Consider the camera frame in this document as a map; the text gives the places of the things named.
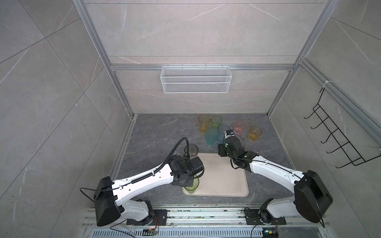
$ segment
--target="white wire basket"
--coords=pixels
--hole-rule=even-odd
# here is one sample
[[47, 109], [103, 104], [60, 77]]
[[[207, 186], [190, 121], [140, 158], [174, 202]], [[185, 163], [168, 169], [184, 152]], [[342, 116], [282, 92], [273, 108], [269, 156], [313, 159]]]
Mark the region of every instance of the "white wire basket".
[[228, 66], [169, 66], [160, 79], [164, 93], [227, 93], [232, 73]]

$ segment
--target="hanging rack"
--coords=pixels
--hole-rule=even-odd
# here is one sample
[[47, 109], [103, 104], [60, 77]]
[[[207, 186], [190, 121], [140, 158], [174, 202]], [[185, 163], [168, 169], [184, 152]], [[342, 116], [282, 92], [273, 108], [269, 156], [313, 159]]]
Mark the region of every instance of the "hanging rack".
[[[368, 162], [368, 161], [371, 161], [371, 160], [373, 160], [373, 159], [376, 159], [376, 158], [378, 158], [378, 157], [381, 157], [381, 154], [380, 154], [380, 155], [378, 155], [378, 156], [376, 156], [376, 157], [373, 157], [373, 158], [371, 158], [371, 159], [369, 159], [369, 160], [365, 160], [365, 159], [364, 159], [364, 157], [357, 151], [357, 149], [352, 145], [352, 143], [351, 143], [350, 140], [346, 137], [346, 135], [340, 130], [340, 128], [336, 125], [336, 123], [332, 120], [332, 118], [325, 112], [325, 110], [324, 110], [324, 109], [321, 107], [321, 105], [319, 104], [319, 103], [320, 103], [320, 99], [322, 98], [323, 92], [324, 92], [324, 88], [322, 88], [322, 89], [319, 91], [319, 93], [321, 93], [321, 94], [320, 94], [319, 100], [317, 101], [317, 104], [313, 107], [313, 111], [314, 111], [314, 112], [313, 112], [311, 115], [309, 115], [307, 118], [304, 117], [304, 119], [309, 119], [313, 114], [316, 114], [317, 117], [320, 119], [321, 122], [319, 123], [319, 125], [315, 126], [314, 128], [311, 127], [311, 129], [316, 129], [318, 126], [320, 126], [321, 124], [323, 124], [323, 125], [327, 128], [327, 130], [330, 132], [330, 134], [328, 135], [327, 139], [326, 139], [324, 142], [323, 142], [323, 141], [320, 141], [320, 142], [321, 142], [322, 144], [324, 144], [324, 143], [326, 143], [326, 142], [328, 141], [328, 139], [332, 136], [332, 137], [335, 139], [335, 141], [337, 142], [337, 144], [339, 145], [338, 148], [334, 149], [334, 150], [331, 151], [331, 152], [326, 151], [326, 153], [327, 153], [327, 154], [330, 154], [330, 153], [333, 153], [333, 152], [337, 151], [338, 149], [341, 149], [341, 150], [344, 152], [344, 154], [347, 156], [347, 158], [349, 159], [349, 161], [350, 161], [349, 163], [347, 163], [347, 164], [345, 164], [345, 165], [343, 165], [343, 166], [340, 166], [340, 167], [335, 166], [335, 167], [336, 167], [336, 168], [342, 168], [342, 167], [347, 166], [347, 165], [349, 165], [349, 164], [353, 164], [354, 166], [357, 166], [357, 165], [366, 163], [366, 162]], [[319, 108], [320, 108], [320, 109], [324, 112], [324, 114], [326, 115], [326, 117], [325, 117], [324, 119], [322, 119], [322, 118], [317, 114], [317, 112], [316, 112]], [[328, 128], [328, 126], [325, 124], [325, 121], [327, 121], [328, 119], [331, 120], [331, 122], [335, 125], [335, 129], [334, 129], [333, 131], [331, 131], [331, 130]], [[339, 141], [336, 139], [335, 135], [333, 134], [333, 133], [336, 132], [336, 131], [338, 131], [337, 133], [341, 133], [341, 135], [343, 135], [344, 138], [346, 139], [346, 142], [345, 142], [344, 144], [340, 145]], [[346, 146], [352, 146], [352, 148], [356, 151], [356, 153], [359, 155], [359, 157], [358, 157], [357, 159], [352, 160], [352, 159], [349, 157], [349, 155], [347, 154], [347, 152], [343, 149], [343, 146], [345, 146], [345, 145], [346, 145]]]

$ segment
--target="cup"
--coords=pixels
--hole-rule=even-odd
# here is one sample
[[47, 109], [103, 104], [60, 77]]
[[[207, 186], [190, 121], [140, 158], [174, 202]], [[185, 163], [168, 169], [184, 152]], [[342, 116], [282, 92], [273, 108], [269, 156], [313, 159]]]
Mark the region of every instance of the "cup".
[[211, 118], [212, 127], [216, 128], [222, 123], [222, 118], [219, 115], [214, 115]]
[[210, 124], [210, 116], [202, 114], [199, 116], [200, 132], [205, 134]]
[[247, 127], [247, 122], [244, 121], [244, 120], [238, 119], [234, 123], [234, 129], [233, 129], [233, 131], [237, 135], [242, 135], [243, 132], [245, 131], [246, 127]]
[[230, 130], [230, 127], [226, 124], [221, 124], [218, 126], [218, 128], [217, 128], [217, 131], [218, 131], [217, 142], [219, 144], [224, 143], [225, 132], [227, 130]]
[[[184, 147], [184, 153], [187, 154], [187, 148], [188, 146], [186, 145]], [[189, 156], [196, 156], [199, 153], [199, 148], [195, 144], [189, 144]]]
[[262, 134], [262, 129], [258, 126], [252, 126], [249, 130], [249, 135], [247, 138], [251, 141], [257, 140]]
[[193, 194], [196, 191], [196, 188], [199, 186], [199, 184], [200, 184], [200, 180], [198, 178], [193, 179], [193, 186], [185, 187], [185, 189], [187, 190], [188, 193]]
[[205, 133], [205, 140], [207, 141], [208, 146], [212, 146], [217, 141], [217, 130], [214, 128], [209, 128]]

